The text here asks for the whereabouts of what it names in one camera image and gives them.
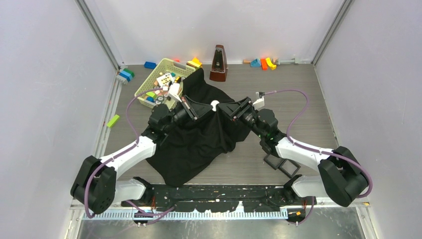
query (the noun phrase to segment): white wall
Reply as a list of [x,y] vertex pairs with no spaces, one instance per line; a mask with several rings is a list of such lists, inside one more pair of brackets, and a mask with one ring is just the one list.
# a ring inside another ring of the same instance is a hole
[[312,61],[341,0],[89,0],[98,5],[126,64],[164,57],[211,62],[223,44],[229,63],[245,58]]
[[1,238],[57,239],[114,69],[73,0],[0,3]]
[[355,1],[317,72],[341,144],[374,179],[380,238],[420,238],[422,2]]

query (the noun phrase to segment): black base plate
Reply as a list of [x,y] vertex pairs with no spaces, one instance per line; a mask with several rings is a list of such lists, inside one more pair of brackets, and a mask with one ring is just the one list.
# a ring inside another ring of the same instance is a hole
[[[155,207],[164,211],[174,207],[176,212],[227,212],[234,211],[242,202],[244,212],[278,212],[285,205],[302,205],[302,198],[287,203],[282,186],[275,185],[183,185],[174,188],[152,184]],[[137,206],[146,206],[133,200]],[[122,202],[122,206],[131,207]]]

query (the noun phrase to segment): laundry basket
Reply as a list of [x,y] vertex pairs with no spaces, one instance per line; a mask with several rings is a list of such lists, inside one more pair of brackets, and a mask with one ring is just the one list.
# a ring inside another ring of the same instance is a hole
[[[160,61],[160,63],[155,67],[155,69],[151,72],[151,74],[146,78],[144,83],[139,87],[139,89],[135,92],[135,96],[137,96],[139,93],[142,93],[143,91],[151,90],[153,89],[155,80],[160,77],[160,72],[165,74],[166,72],[174,73],[176,74],[176,77],[187,77],[188,75],[192,74],[195,71],[195,68],[188,65],[183,65],[177,61],[173,61],[168,58],[164,58]],[[180,83],[180,88],[183,88],[183,81]],[[142,95],[138,97],[139,102],[141,104],[148,106],[150,108],[153,108],[155,106],[155,103],[147,101],[144,99],[145,95]],[[167,107],[171,110],[176,106],[176,101],[173,99],[166,100],[165,104]]]

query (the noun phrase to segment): red toy block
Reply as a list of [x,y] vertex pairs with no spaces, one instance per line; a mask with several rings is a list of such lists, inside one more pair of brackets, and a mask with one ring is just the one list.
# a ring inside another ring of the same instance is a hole
[[264,70],[264,71],[266,71],[268,69],[267,61],[264,58],[261,58],[261,66],[262,66],[262,70]]

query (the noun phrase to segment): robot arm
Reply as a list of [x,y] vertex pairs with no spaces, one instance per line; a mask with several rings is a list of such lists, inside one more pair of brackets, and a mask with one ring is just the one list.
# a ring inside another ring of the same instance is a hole
[[297,175],[287,182],[284,189],[290,191],[292,197],[328,196],[337,204],[347,207],[368,186],[368,179],[356,166],[323,153],[345,156],[358,164],[350,150],[342,146],[335,150],[319,148],[292,138],[290,141],[286,134],[278,130],[273,111],[257,111],[255,105],[247,97],[234,103],[220,103],[218,107],[232,121],[241,121],[249,126],[261,138],[260,145],[266,153],[296,161],[319,173],[319,176],[312,177]]
[[[261,138],[260,145],[265,152],[296,161],[319,172],[319,176],[297,175],[287,182],[284,185],[284,191],[288,193],[286,199],[289,200],[289,196],[300,198],[329,196],[337,204],[347,207],[368,186],[367,179],[359,169],[344,160],[321,153],[334,152],[351,158],[357,163],[347,148],[339,147],[333,150],[315,147],[294,139],[291,142],[277,129],[278,121],[271,110],[257,111],[254,106],[258,107],[256,104],[253,105],[251,99],[247,97],[234,103],[220,103],[217,108],[232,121],[246,124]],[[149,126],[137,141],[100,159],[90,156],[84,160],[72,186],[71,195],[83,203],[89,177],[102,163],[111,159],[96,174],[91,183],[88,195],[89,209],[95,214],[100,214],[115,202],[125,200],[148,202],[147,197],[151,195],[146,193],[146,188],[149,186],[146,181],[140,178],[128,181],[117,181],[117,179],[135,164],[153,156],[156,148],[161,146],[174,127],[201,121],[212,110],[215,111],[213,106],[196,103],[186,96],[181,97],[181,101],[172,111],[169,111],[166,105],[154,107],[148,121]],[[303,149],[298,146],[298,143],[315,149],[316,152]]]
[[182,97],[181,102],[169,111],[166,105],[158,105],[152,110],[147,129],[135,142],[110,155],[101,157],[89,156],[84,160],[75,182],[71,195],[79,202],[84,203],[85,189],[88,179],[95,169],[109,161],[96,174],[88,195],[88,208],[95,214],[104,212],[112,203],[125,200],[143,200],[148,202],[151,195],[145,193],[148,183],[141,178],[128,181],[117,179],[140,161],[154,155],[156,148],[167,138],[168,132],[178,125],[192,121],[200,121],[211,112],[212,106],[200,104]]

